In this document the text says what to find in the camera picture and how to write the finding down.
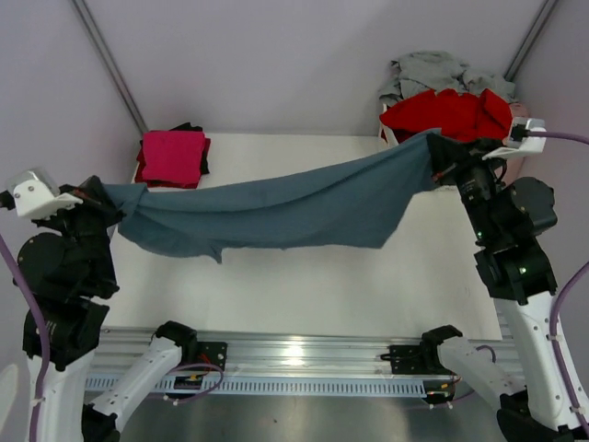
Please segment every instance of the pink cloth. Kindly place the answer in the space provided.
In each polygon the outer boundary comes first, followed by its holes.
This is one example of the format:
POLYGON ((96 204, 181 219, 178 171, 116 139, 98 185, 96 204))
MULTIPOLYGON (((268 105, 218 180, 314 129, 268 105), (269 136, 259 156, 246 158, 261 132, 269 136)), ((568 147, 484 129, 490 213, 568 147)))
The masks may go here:
POLYGON ((154 131, 144 135, 146 180, 191 184, 201 178, 202 132, 154 131))

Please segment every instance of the table surface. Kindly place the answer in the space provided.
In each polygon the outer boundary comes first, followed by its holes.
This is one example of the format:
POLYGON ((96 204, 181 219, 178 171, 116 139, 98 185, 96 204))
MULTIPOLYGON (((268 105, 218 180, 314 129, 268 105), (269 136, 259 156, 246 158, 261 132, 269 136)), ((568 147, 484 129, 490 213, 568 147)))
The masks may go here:
MULTIPOLYGON (((202 188, 273 178, 371 155, 376 137, 209 134, 202 188)), ((168 258, 115 232, 121 290, 105 326, 326 336, 416 337, 453 324, 472 339, 501 339, 475 268, 477 251, 455 190, 416 195, 382 250, 344 246, 225 250, 168 258)))

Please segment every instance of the gray floor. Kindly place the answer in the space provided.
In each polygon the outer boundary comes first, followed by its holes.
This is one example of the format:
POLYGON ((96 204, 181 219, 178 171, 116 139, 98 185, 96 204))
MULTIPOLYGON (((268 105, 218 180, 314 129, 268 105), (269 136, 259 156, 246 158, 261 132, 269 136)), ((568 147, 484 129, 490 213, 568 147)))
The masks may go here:
POLYGON ((417 400, 211 396, 172 406, 146 401, 121 442, 500 442, 476 395, 454 410, 403 411, 417 400))

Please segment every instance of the gray cloth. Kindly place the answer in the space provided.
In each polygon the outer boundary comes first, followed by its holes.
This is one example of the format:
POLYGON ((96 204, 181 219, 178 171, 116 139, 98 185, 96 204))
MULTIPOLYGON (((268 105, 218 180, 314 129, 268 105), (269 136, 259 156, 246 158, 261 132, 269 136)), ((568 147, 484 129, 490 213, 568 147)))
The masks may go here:
POLYGON ((412 52, 392 62, 392 77, 379 91, 380 99, 392 106, 425 90, 454 89, 479 96, 490 89, 508 103, 517 102, 515 84, 502 76, 473 69, 444 51, 412 52))
POLYGON ((185 192, 149 192, 144 184, 105 190, 126 214, 119 232, 162 255, 209 255, 221 262, 225 248, 380 248, 413 194, 434 187, 425 135, 370 157, 272 180, 185 192))

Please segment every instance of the white wall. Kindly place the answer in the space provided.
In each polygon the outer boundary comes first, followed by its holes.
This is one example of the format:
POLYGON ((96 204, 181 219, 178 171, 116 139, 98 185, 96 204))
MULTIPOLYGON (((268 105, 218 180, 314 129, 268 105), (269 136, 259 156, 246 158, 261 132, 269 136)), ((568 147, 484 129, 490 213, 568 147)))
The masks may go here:
MULTIPOLYGON (((532 114, 548 130, 589 135, 589 2, 561 2, 547 31, 517 79, 532 114)), ((539 157, 528 158, 522 175, 554 188, 559 223, 540 237, 562 287, 589 260, 589 146, 548 141, 539 157)), ((562 322, 582 383, 589 388, 589 276, 570 294, 562 322)))
MULTIPOLYGON (((64 0, 0 2, 0 188, 19 171, 44 166, 58 183, 97 174, 126 181, 138 133, 64 0)), ((32 224, 0 211, 0 233, 13 252, 32 224)), ((0 367, 24 357, 26 305, 0 263, 0 367)), ((0 440, 24 440, 28 376, 0 440)))
POLYGON ((375 134, 391 59, 502 73, 542 0, 89 0, 151 128, 375 134))

